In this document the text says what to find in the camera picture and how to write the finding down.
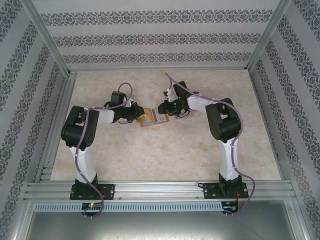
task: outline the damask pattern stripe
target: damask pattern stripe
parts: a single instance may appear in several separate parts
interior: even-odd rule
[[[251,52],[166,52],[64,55],[67,64],[247,61]]]
[[[309,119],[305,116],[304,108],[296,94],[294,85],[291,83],[285,66],[271,40],[265,46],[265,50],[270,58],[276,76],[279,78],[280,85],[290,105],[297,127],[300,129],[304,144],[307,146],[308,153],[311,155],[313,165],[317,169],[317,174],[320,175],[320,144],[315,137],[315,132],[309,124]]]
[[[3,42],[21,9],[22,4],[19,0],[8,0],[4,3],[0,10],[0,43]]]
[[[281,19],[277,28],[320,111],[319,74],[314,68],[314,64],[310,61],[307,52],[297,37],[297,34],[294,32],[285,16]]]
[[[305,170],[301,167],[300,158],[297,154],[297,150],[295,149],[295,145],[292,142],[292,138],[277,101],[276,94],[272,88],[269,76],[261,59],[258,60],[255,67],[259,74],[264,92],[267,96],[275,123],[277,124],[277,128],[284,145],[284,150],[286,151],[288,161],[291,164],[293,175],[296,178],[298,188],[301,191],[303,202],[306,206],[306,210],[309,212],[309,218],[312,221],[313,227],[315,228],[315,234],[318,238],[320,238],[320,213],[318,207],[316,206],[316,199],[312,196],[313,192],[310,190],[310,184],[308,182]]]
[[[37,35],[38,31],[32,21],[30,21],[0,79],[0,112],[6,104],[6,99],[11,92],[13,84],[17,80],[18,74]]]
[[[8,134],[4,137],[2,148],[0,150],[0,180],[6,172],[6,166],[11,159],[12,151],[17,143],[21,128],[25,121],[27,112],[31,105],[31,101],[35,95],[41,75],[49,58],[50,51],[46,45],[41,49],[38,59],[33,67],[30,78],[23,91],[17,110],[14,113],[12,122],[10,123]]]
[[[267,23],[273,11],[255,10],[160,10],[67,12],[41,14],[48,27],[109,24]]]
[[[266,128],[268,130],[268,133],[269,133],[269,136],[270,136],[270,139],[271,139],[271,143],[272,143],[272,146],[273,146],[273,149],[274,149],[274,153],[276,155],[277,162],[279,163],[279,166],[280,166],[280,170],[281,170],[282,176],[283,176],[284,179],[287,179],[286,175],[285,175],[285,172],[283,170],[282,162],[281,162],[281,160],[279,158],[279,154],[278,154],[278,151],[277,151],[277,148],[276,148],[276,144],[275,144],[273,135],[271,133],[271,129],[270,129],[269,123],[267,121],[267,115],[266,115],[266,113],[265,113],[265,111],[264,111],[264,109],[262,107],[263,105],[262,105],[262,102],[261,102],[259,94],[258,94],[258,90],[257,90],[257,86],[256,86],[256,83],[255,83],[255,79],[254,79],[252,73],[249,73],[249,75],[250,75],[250,79],[251,79],[252,85],[254,87],[254,91],[256,93],[257,99],[259,101],[259,105],[261,107],[262,115],[263,115],[263,118],[264,118],[264,121],[265,121],[265,124],[266,124]]]
[[[4,205],[4,211],[2,212],[2,217],[0,219],[0,239],[6,239],[6,234],[8,232],[9,226],[12,221],[13,212],[17,207],[17,201],[19,200],[21,187],[26,178],[30,161],[32,160],[34,148],[37,143],[37,139],[38,139],[43,121],[45,119],[46,111],[48,109],[50,98],[54,90],[55,84],[57,82],[59,72],[60,72],[60,69],[58,65],[55,63],[53,66],[52,72],[50,73],[50,77],[47,82],[43,96],[41,98],[41,102],[40,102],[37,114],[35,116],[30,134],[28,136],[26,146],[23,150],[23,154],[19,162],[19,167],[17,168],[16,174],[15,174],[15,180],[13,181],[12,187],[10,188],[10,193],[9,193],[10,195],[8,196],[8,201]]]
[[[314,0],[294,0],[294,5],[310,26],[316,39],[320,41],[320,7]]]
[[[51,116],[51,120],[50,120],[50,123],[49,123],[49,127],[47,129],[47,134],[45,136],[45,139],[44,139],[44,142],[43,142],[43,146],[42,146],[42,149],[41,149],[41,154],[40,154],[40,157],[38,159],[38,164],[37,164],[37,167],[36,167],[36,170],[35,170],[35,174],[34,174],[34,177],[33,177],[33,181],[35,182],[36,181],[36,177],[37,177],[37,173],[39,171],[39,167],[40,167],[40,163],[41,163],[41,160],[42,160],[42,157],[44,155],[44,152],[45,152],[45,147],[46,147],[46,144],[47,144],[47,140],[48,140],[48,136],[49,136],[49,131],[51,129],[51,125],[53,123],[53,119],[54,119],[54,116],[55,116],[55,112],[56,112],[56,109],[57,109],[57,105],[58,105],[58,101],[59,101],[59,98],[60,98],[60,94],[62,92],[62,88],[64,86],[64,83],[65,83],[65,80],[67,79],[67,77],[64,77],[63,78],[63,81],[61,83],[61,86],[60,86],[60,89],[59,89],[59,94],[58,94],[58,97],[56,98],[56,102],[54,104],[54,111],[52,113],[52,116]]]
[[[58,47],[163,45],[163,44],[256,44],[260,33],[133,34],[54,37]]]

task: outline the marble floor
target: marble floor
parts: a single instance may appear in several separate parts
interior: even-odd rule
[[[244,119],[238,141],[240,171],[255,180],[279,180],[280,175],[247,70],[123,70],[79,72],[73,105],[103,106],[122,82],[129,82],[139,106],[154,108],[164,101],[170,82],[185,81],[192,91],[215,99],[230,98]],[[128,86],[121,88],[127,95]],[[99,124],[92,145],[99,180],[218,180],[220,152],[207,117],[193,117],[141,127],[139,123]],[[76,167],[69,148],[60,141],[51,180],[74,180]]]

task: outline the white robotic arm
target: white robotic arm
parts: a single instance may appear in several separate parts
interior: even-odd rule
[[[114,121],[114,117],[115,117],[114,111],[107,110],[107,109],[97,110],[97,111],[99,111],[99,118],[98,118],[97,124],[102,124],[102,123],[111,124]],[[70,147],[70,150],[72,152],[73,159],[75,159],[76,147],[72,146]],[[78,158],[77,158],[78,166],[81,169],[82,174],[90,182],[92,182],[97,175],[94,169],[91,151],[92,151],[92,146],[88,146],[84,150],[79,149]],[[85,184],[87,183],[78,171],[76,171],[75,179],[81,183],[85,183]]]
[[[188,106],[192,110],[198,110],[199,112],[202,112],[207,115],[206,106],[210,104],[215,104],[212,101],[205,100],[203,98],[197,97],[197,96],[190,96],[187,98]],[[220,174],[225,180],[233,180],[238,177],[238,173],[234,169],[234,166],[232,164],[231,159],[231,144],[235,138],[230,138],[227,140],[227,142],[223,142],[219,140],[219,149],[221,154],[221,166],[220,166]],[[235,164],[235,167],[238,168],[238,161],[237,161],[237,142],[235,143],[235,147],[233,149],[233,161]]]

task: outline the robotic arm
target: robotic arm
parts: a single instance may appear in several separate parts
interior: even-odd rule
[[[179,84],[187,88],[184,81],[179,82]],[[192,110],[202,112],[207,116],[212,136],[219,142],[221,152],[219,183],[201,183],[199,187],[203,188],[204,197],[207,199],[232,199],[236,194],[240,193],[239,198],[248,198],[248,193],[245,191],[246,184],[242,182],[241,176],[235,171],[231,158],[232,142],[238,135],[241,126],[236,112],[224,104],[213,103],[212,101],[192,95],[177,84],[174,84],[173,88],[177,99],[173,99],[172,95],[168,97],[169,93],[165,92],[168,99],[158,107],[158,112],[169,116],[179,116],[183,112],[186,113]],[[118,106],[123,103],[125,99],[127,99],[127,96],[123,92],[114,91],[110,102],[107,102],[105,107],[107,105],[109,107]],[[233,105],[229,98],[225,98],[222,101]],[[90,110],[88,113],[88,124],[84,139],[79,147],[77,162],[82,174],[97,188],[99,188],[100,184],[98,184],[97,174],[94,170],[91,157],[91,145],[95,138],[97,124],[115,123],[119,119],[126,119],[127,122],[122,123],[132,123],[145,113],[144,109],[138,106],[136,102],[129,102],[130,106],[117,107],[112,110]],[[70,147],[73,157],[75,157],[76,147],[83,133],[86,114],[87,110],[83,107],[73,106],[61,131],[61,138],[66,142],[66,145]],[[237,168],[236,144],[233,151],[233,160]],[[77,172],[70,199],[88,200],[97,198],[99,198],[99,196],[96,191],[94,191]]]
[[[184,81],[179,82],[179,84],[187,88]],[[246,189],[246,184],[242,182],[242,177],[235,170],[235,168],[238,168],[238,140],[235,142],[233,149],[233,161],[235,166],[233,166],[231,156],[232,142],[239,134],[241,128],[241,122],[237,113],[227,105],[195,96],[177,84],[174,84],[173,88],[177,99],[172,100],[172,97],[166,99],[158,107],[158,112],[170,116],[179,116],[181,113],[197,110],[206,114],[210,132],[219,143],[221,154],[219,184],[204,184],[200,186],[207,192],[205,197],[207,196],[207,198],[212,199],[220,197],[232,198],[238,193],[240,198],[248,198],[248,193],[244,191]],[[233,106],[233,103],[229,98],[222,99],[221,101]]]

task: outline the perforated metal strip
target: perforated metal strip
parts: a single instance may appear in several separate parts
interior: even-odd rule
[[[37,203],[36,213],[78,213],[81,212],[81,202],[44,202]],[[222,211],[220,201],[189,201],[189,202],[108,202],[103,212],[134,213],[134,212],[211,212]]]

